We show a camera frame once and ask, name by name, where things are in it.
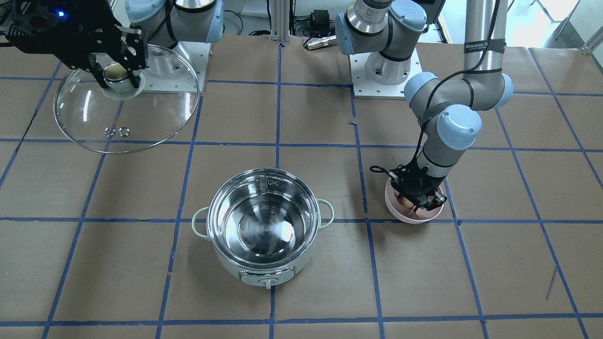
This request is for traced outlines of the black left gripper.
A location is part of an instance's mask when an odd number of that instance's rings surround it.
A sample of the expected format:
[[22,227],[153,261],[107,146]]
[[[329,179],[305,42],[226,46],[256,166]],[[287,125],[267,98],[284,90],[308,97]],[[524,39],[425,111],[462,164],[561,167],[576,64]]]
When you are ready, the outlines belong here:
[[[418,208],[437,210],[441,208],[448,197],[439,191],[443,178],[428,175],[426,167],[409,163],[400,164],[394,169],[386,169],[378,165],[370,167],[371,172],[384,173],[391,179],[391,213],[393,215],[413,215]],[[414,207],[405,208],[400,204],[400,197],[407,197]]]

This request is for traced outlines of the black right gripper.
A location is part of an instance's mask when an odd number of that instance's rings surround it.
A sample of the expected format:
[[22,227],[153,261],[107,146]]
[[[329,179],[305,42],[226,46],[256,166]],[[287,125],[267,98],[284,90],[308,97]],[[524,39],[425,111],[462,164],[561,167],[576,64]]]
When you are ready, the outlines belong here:
[[98,54],[110,56],[139,89],[148,45],[141,26],[123,26],[106,0],[12,0],[1,34],[19,51],[54,55],[70,69],[89,72],[102,89]]

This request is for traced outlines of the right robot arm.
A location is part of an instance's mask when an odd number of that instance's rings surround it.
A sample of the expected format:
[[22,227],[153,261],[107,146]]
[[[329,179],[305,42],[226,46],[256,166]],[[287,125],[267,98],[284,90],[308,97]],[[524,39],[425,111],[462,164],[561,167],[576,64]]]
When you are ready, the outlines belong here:
[[7,0],[1,5],[1,35],[7,47],[27,54],[54,55],[72,70],[89,72],[108,88],[96,56],[105,54],[140,88],[138,71],[147,68],[148,44],[174,48],[180,41],[221,39],[221,0],[128,0],[130,26],[116,17],[107,0]]

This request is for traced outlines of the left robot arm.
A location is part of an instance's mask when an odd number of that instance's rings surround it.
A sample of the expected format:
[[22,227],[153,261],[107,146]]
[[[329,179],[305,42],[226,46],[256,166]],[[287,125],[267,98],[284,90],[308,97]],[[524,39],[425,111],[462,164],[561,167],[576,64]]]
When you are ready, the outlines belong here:
[[503,106],[514,86],[502,72],[505,0],[467,2],[464,66],[440,80],[431,72],[407,75],[428,14],[413,0],[357,0],[338,13],[335,34],[344,55],[368,53],[366,72],[384,85],[405,84],[404,95],[420,126],[412,159],[394,169],[373,165],[389,180],[385,201],[402,221],[435,218],[446,196],[439,187],[474,144],[482,128],[480,110]]

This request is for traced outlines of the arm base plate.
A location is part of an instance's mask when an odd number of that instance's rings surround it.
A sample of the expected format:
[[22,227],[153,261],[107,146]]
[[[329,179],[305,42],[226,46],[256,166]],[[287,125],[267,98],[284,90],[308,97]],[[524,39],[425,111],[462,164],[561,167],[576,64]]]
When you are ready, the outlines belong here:
[[359,99],[406,100],[405,85],[423,71],[417,49],[403,62],[388,60],[379,52],[349,55],[349,62],[354,97]]
[[211,47],[196,41],[181,41],[172,49],[149,44],[148,67],[141,73],[144,90],[202,94]]

